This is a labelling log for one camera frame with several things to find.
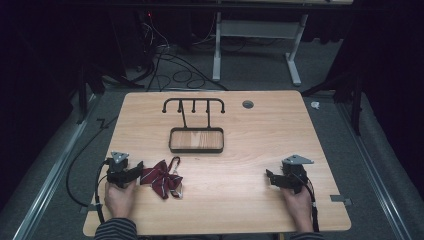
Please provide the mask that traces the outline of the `silver floor rail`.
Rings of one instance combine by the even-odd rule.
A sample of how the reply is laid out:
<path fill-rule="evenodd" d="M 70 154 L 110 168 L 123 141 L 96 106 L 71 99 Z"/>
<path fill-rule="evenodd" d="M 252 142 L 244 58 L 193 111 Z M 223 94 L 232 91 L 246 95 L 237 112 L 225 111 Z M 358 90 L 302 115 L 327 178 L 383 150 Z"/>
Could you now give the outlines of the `silver floor rail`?
<path fill-rule="evenodd" d="M 347 126 L 349 133 L 353 138 L 355 146 L 360 153 L 360 159 L 364 165 L 367 178 L 369 179 L 370 185 L 378 199 L 378 202 L 386 216 L 386 219 L 396 239 L 412 240 L 411 234 L 406 227 L 405 221 L 400 215 L 395 201 L 393 200 L 376 166 L 374 165 L 362 138 L 356 133 L 354 128 L 351 126 L 351 119 L 348 113 L 348 109 L 345 107 L 344 104 L 337 104 L 336 108 L 340 116 L 342 117 L 345 125 Z"/>
<path fill-rule="evenodd" d="M 91 93 L 88 111 L 83 116 L 76 108 L 43 148 L 14 196 L 13 210 L 21 217 L 12 240 L 30 240 L 38 227 L 56 189 L 71 163 L 71 155 L 83 134 L 87 117 L 101 96 Z"/>

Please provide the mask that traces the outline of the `person's left hand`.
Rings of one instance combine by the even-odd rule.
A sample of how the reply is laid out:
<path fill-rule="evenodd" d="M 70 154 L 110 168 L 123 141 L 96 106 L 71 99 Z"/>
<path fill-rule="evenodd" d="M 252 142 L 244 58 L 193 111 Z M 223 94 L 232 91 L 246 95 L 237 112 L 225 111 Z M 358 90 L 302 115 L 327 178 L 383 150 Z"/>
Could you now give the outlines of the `person's left hand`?
<path fill-rule="evenodd" d="M 115 184 L 105 184 L 105 205 L 113 218 L 129 218 L 135 201 L 136 182 L 130 182 L 126 188 Z"/>

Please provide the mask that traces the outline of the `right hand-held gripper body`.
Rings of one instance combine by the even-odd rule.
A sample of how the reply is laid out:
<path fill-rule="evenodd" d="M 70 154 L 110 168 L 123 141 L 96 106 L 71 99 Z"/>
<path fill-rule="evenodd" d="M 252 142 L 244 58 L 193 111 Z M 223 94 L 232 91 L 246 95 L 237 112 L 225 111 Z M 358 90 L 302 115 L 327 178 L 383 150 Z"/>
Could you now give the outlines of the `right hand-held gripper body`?
<path fill-rule="evenodd" d="M 295 194 L 302 191 L 309 180 L 304 169 L 305 164 L 313 164 L 314 161 L 300 155 L 292 155 L 282 160 L 283 188 L 292 189 Z"/>

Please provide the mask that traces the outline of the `dark red striped bow tie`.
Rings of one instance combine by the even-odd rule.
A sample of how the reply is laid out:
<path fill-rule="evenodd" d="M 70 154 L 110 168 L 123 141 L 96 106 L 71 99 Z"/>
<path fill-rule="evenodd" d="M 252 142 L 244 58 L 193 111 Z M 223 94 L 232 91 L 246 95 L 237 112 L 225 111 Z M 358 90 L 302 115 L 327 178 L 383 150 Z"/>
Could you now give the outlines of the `dark red striped bow tie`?
<path fill-rule="evenodd" d="M 168 199 L 169 196 L 182 199 L 183 177 L 177 172 L 180 163 L 181 158 L 175 156 L 169 164 L 165 160 L 162 160 L 154 167 L 144 169 L 140 177 L 140 184 L 149 185 L 164 200 Z"/>

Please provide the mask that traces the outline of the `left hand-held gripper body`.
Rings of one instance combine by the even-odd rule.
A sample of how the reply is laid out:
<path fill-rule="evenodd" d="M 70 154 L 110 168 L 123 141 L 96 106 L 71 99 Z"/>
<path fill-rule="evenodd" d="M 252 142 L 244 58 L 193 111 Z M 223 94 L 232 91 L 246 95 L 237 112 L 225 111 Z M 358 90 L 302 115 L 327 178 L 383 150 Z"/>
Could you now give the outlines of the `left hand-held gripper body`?
<path fill-rule="evenodd" d="M 125 188 L 130 183 L 130 177 L 134 175 L 133 169 L 128 168 L 128 153 L 111 152 L 111 158 L 107 159 L 107 181 L 120 188 Z"/>

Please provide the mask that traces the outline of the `white metal desk frame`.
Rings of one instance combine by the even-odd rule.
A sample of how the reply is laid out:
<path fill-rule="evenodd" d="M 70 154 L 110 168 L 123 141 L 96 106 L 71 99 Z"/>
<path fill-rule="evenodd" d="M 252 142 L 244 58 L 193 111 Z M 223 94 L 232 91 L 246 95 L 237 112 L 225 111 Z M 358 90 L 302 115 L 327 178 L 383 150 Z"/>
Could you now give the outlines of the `white metal desk frame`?
<path fill-rule="evenodd" d="M 292 49 L 287 52 L 287 64 L 292 84 L 301 85 L 301 79 L 295 63 L 295 57 L 306 28 L 308 15 L 304 14 L 296 22 L 269 22 L 254 20 L 222 20 L 221 13 L 216 14 L 215 23 L 215 50 L 213 58 L 212 79 L 219 81 L 221 77 L 221 38 L 222 37 L 247 37 L 267 39 L 290 39 L 293 41 Z"/>

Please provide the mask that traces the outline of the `black hook rack with wooden tray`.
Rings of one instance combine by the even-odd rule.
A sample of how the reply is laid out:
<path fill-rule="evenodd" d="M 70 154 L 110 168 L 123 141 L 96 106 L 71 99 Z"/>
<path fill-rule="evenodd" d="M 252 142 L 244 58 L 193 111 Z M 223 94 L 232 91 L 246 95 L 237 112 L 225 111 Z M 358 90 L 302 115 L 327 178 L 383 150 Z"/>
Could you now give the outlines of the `black hook rack with wooden tray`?
<path fill-rule="evenodd" d="M 168 147 L 172 153 L 200 153 L 219 154 L 225 146 L 224 129 L 211 125 L 211 103 L 217 102 L 221 105 L 220 113 L 225 113 L 225 103 L 219 98 L 168 98 L 163 102 L 162 112 L 167 112 L 168 104 L 177 103 L 177 112 L 182 117 L 182 127 L 174 127 L 170 130 Z M 191 103 L 191 112 L 196 112 L 196 103 L 205 103 L 206 126 L 189 127 L 187 124 L 184 103 Z"/>

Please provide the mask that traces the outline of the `person's right hand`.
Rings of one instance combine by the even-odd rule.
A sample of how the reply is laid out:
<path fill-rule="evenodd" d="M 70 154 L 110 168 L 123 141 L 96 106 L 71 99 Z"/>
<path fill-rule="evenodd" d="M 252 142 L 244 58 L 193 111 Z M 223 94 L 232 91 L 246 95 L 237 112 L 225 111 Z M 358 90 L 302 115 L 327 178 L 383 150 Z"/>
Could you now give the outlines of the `person's right hand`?
<path fill-rule="evenodd" d="M 308 190 L 303 187 L 299 193 L 281 188 L 285 205 L 298 233 L 313 232 L 312 202 Z"/>

